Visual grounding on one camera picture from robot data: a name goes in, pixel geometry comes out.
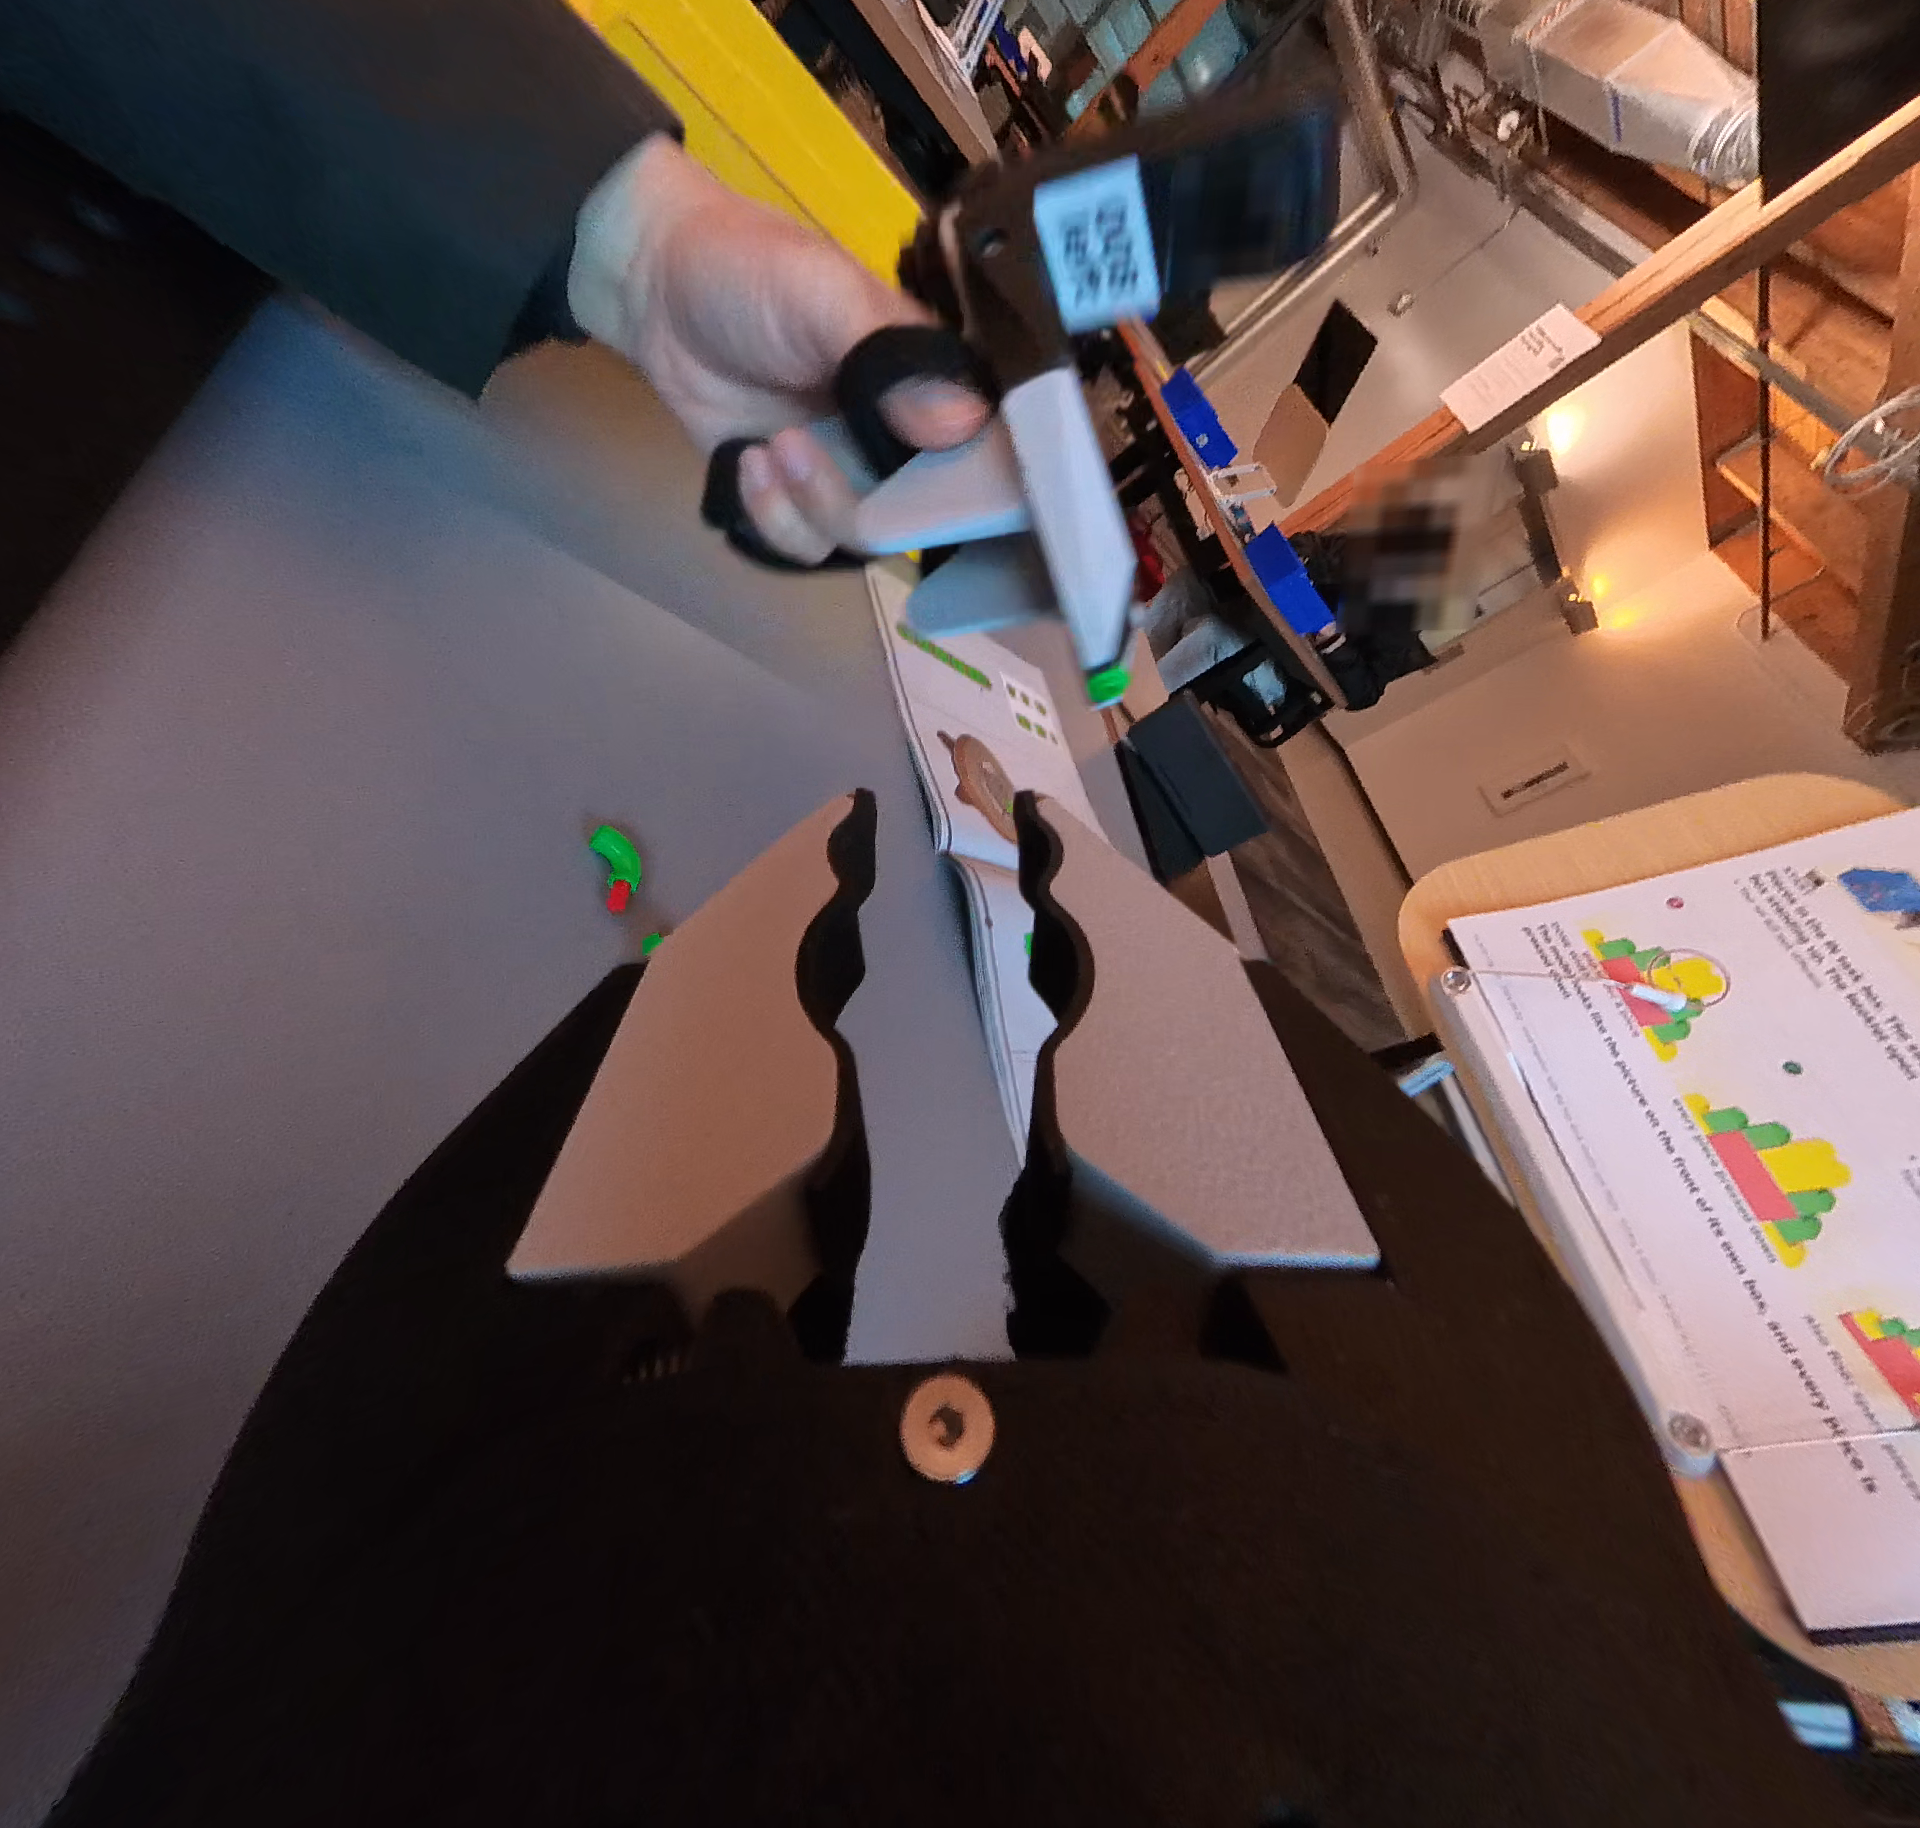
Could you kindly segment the black device with green lights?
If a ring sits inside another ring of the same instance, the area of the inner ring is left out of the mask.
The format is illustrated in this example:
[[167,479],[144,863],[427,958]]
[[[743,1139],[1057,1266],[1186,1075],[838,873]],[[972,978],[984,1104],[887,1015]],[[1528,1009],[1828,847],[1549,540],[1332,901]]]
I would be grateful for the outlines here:
[[1132,722],[1114,757],[1147,871],[1162,886],[1270,832],[1257,797],[1183,693]]

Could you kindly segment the white paper sign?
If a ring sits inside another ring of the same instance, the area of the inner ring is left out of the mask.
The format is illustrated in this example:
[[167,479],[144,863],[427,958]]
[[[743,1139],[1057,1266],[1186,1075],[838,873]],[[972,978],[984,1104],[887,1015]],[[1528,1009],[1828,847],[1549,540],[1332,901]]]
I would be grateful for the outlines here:
[[1552,304],[1476,368],[1455,377],[1441,395],[1441,408],[1463,433],[1476,433],[1597,347],[1600,335],[1585,320],[1566,304]]

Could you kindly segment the light wooden board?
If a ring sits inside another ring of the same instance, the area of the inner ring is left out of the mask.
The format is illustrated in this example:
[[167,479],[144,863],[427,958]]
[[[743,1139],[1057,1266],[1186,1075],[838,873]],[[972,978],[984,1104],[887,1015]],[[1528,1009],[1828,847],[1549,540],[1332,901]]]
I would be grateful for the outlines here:
[[[1455,962],[1445,934],[1458,919],[1583,899],[1905,811],[1903,800],[1875,784],[1787,773],[1716,784],[1596,823],[1515,839],[1454,858],[1412,884],[1397,916],[1403,970],[1419,990],[1424,1011],[1433,1011],[1431,990]],[[1916,1703],[1916,1643],[1814,1643],[1791,1614],[1728,1480],[1675,1468],[1667,1471],[1667,1480],[1714,1587],[1756,1634],[1836,1680],[1857,1708]]]

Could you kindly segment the blue plastic bin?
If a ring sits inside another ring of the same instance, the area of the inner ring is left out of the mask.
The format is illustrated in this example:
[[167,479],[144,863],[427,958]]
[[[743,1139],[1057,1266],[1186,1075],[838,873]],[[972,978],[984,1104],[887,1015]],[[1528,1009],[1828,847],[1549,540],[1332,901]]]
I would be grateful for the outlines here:
[[1162,396],[1169,423],[1208,473],[1220,473],[1235,464],[1233,439],[1186,367],[1163,377]]
[[1262,527],[1244,544],[1244,558],[1249,569],[1244,587],[1257,588],[1293,634],[1318,642],[1338,632],[1334,610],[1278,524]]

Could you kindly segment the grey background table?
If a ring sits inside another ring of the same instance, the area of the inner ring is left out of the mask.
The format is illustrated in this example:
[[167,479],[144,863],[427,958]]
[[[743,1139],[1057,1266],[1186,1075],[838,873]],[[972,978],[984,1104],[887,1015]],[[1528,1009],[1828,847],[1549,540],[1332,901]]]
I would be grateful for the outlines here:
[[946,47],[916,0],[848,0],[900,68],[924,109],[967,164],[997,160],[997,145],[972,84],[947,60]]

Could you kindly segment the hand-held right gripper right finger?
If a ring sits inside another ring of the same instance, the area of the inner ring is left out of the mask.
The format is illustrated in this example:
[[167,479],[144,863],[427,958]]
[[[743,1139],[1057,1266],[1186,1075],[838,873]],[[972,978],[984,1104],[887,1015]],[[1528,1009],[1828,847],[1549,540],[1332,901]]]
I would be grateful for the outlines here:
[[1012,1352],[1089,1357],[1137,1300],[1206,1330],[1233,1283],[1376,1273],[1254,966],[1061,800],[1022,790],[1013,823],[1051,1027],[1002,1207]]

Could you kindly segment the wall light fixture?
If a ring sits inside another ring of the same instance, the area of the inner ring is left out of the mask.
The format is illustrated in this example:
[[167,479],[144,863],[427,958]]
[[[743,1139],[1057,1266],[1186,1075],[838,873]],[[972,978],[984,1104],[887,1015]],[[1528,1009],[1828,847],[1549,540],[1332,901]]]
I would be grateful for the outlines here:
[[1518,490],[1518,519],[1538,584],[1553,596],[1567,634],[1592,634],[1600,628],[1596,603],[1577,587],[1566,566],[1552,516],[1552,496],[1559,488],[1552,449],[1532,429],[1519,429],[1507,439],[1505,455]]

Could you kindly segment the grey desk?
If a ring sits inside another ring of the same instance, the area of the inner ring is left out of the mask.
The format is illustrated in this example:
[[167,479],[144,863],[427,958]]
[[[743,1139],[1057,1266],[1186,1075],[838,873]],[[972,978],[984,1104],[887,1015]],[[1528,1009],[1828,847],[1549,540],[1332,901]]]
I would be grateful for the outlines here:
[[[985,1367],[1026,1156],[866,581],[640,398],[265,309],[9,654],[4,1820],[1308,1820],[1272,1367]],[[854,790],[844,1357],[511,1279],[641,937]]]

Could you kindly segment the person's left forearm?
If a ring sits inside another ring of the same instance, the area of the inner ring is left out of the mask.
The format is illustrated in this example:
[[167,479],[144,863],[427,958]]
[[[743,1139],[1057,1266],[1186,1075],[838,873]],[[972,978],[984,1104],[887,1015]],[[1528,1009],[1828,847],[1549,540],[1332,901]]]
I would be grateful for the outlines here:
[[424,377],[582,339],[588,199],[678,116],[563,0],[4,0],[4,106]]

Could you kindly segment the open instruction booklet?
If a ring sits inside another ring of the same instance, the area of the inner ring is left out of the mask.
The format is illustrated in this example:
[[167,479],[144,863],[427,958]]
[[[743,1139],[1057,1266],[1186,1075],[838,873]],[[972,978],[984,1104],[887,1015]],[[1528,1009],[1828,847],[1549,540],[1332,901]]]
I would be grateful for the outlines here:
[[1055,1016],[1031,982],[1035,923],[1019,884],[1013,805],[1034,793],[1092,835],[1102,837],[1102,827],[1044,673],[987,636],[916,632],[906,618],[906,573],[869,562],[864,581],[932,845],[966,906],[981,1039],[1022,1160]]

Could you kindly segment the beige chair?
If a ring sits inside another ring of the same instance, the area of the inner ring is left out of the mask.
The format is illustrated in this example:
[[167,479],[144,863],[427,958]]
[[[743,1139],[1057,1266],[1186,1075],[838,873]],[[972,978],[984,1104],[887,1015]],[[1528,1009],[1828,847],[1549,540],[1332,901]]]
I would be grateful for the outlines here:
[[1332,433],[1297,382],[1290,382],[1273,400],[1254,447],[1254,463],[1270,482],[1273,502],[1288,513],[1300,500]]

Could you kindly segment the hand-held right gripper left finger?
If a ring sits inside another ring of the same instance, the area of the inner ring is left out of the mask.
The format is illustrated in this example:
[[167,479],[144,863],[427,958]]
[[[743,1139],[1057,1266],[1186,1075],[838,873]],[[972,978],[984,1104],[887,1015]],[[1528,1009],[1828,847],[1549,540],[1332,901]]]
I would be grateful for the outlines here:
[[765,1296],[810,1361],[848,1352],[871,1171],[856,1058],[877,805],[831,797],[640,972],[509,1256],[522,1285],[666,1288],[689,1321]]

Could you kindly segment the printed instruction sheet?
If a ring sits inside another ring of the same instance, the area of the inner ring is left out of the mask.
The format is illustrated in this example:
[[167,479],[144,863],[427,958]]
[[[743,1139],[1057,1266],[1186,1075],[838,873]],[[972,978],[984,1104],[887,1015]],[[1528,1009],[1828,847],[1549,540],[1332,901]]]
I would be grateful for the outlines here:
[[1916,1643],[1916,821],[1445,932],[1822,1646]]

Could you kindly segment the yellow plastic bin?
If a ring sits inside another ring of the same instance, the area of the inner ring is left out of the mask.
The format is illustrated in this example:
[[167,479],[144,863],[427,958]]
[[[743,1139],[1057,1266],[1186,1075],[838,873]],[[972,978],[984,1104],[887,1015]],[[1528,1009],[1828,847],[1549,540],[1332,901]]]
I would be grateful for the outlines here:
[[921,207],[752,0],[568,0],[678,115],[731,192],[827,237],[885,285]]

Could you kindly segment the wooden post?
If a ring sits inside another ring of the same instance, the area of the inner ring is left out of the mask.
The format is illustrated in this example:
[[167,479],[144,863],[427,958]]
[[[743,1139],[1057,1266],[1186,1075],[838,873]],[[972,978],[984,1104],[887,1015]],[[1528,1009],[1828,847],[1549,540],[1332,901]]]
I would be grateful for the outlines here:
[[1856,137],[1802,181],[1766,200],[1749,184],[1702,221],[1614,280],[1572,317],[1592,335],[1541,384],[1505,395],[1476,427],[1463,427],[1445,406],[1379,449],[1350,474],[1290,511],[1288,533],[1332,530],[1379,485],[1424,473],[1429,463],[1476,455],[1564,400],[1574,388],[1603,374],[1664,329],[1702,309],[1723,286],[1767,266],[1793,243],[1830,221],[1836,211],[1905,172],[1918,158],[1918,103],[1910,100]]

